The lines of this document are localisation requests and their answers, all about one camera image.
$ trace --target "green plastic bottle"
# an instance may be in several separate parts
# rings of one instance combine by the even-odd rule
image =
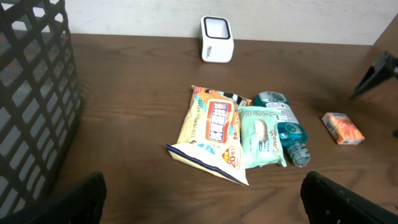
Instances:
[[[254,104],[280,111],[277,117],[280,143],[296,166],[307,165],[311,158],[305,146],[308,135],[294,116],[286,97],[281,93],[265,91],[255,97]]]

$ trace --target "small orange box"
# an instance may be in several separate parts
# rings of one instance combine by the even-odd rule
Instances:
[[[326,113],[322,118],[337,144],[359,144],[365,137],[343,113]]]

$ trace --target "wet wipes package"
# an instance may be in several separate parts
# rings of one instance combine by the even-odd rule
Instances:
[[[242,147],[246,168],[267,164],[286,167],[278,134],[279,111],[261,106],[240,106]]]
[[[237,107],[250,102],[235,94],[193,86],[190,109],[178,141],[167,145],[170,155],[218,177],[248,185]]]

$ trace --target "brown wooden desk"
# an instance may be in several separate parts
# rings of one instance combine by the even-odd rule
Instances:
[[[108,188],[102,223],[308,223],[300,199],[315,170],[398,213],[398,83],[347,101],[378,51],[368,46],[236,41],[227,64],[200,60],[195,39],[72,36],[85,100],[55,191],[98,170]],[[190,85],[254,98],[284,93],[309,135],[303,169],[249,169],[243,187],[177,162]],[[366,140],[338,146],[320,121],[347,113]]]

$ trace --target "plastic basket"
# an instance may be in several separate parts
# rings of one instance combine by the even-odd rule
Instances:
[[[64,0],[0,0],[0,218],[47,194],[78,126]]]

